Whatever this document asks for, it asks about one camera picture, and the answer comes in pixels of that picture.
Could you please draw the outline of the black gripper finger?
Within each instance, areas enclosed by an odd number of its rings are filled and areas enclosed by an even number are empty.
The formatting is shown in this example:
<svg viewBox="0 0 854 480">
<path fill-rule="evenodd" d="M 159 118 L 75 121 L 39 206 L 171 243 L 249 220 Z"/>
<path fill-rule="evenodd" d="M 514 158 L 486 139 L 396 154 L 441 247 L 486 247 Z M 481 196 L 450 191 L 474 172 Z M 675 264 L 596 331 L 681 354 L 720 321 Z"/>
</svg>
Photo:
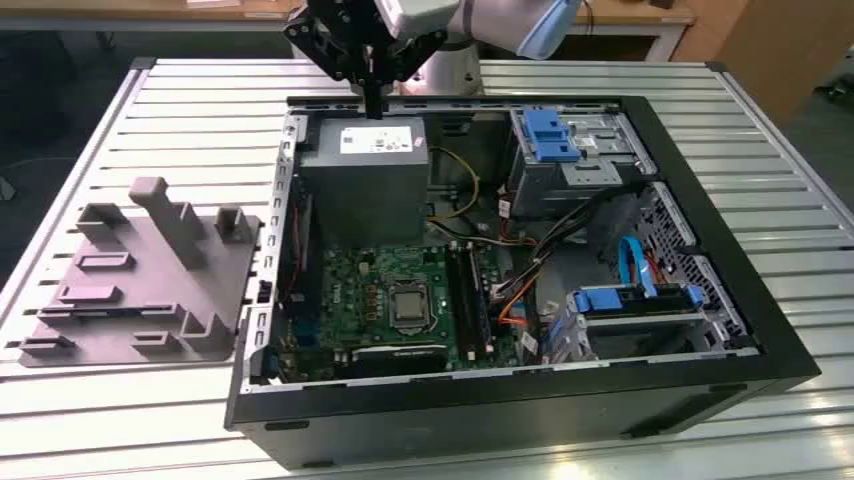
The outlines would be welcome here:
<svg viewBox="0 0 854 480">
<path fill-rule="evenodd" d="M 373 44 L 373 118 L 382 117 L 388 88 L 416 73 L 446 39 L 446 31 L 436 30 L 409 40 L 394 40 L 388 34 Z"/>
<path fill-rule="evenodd" d="M 312 13 L 297 13 L 284 36 L 329 78 L 346 81 L 362 100 L 364 115 L 376 118 L 376 84 L 364 42 L 346 29 L 326 27 Z"/>
</svg>

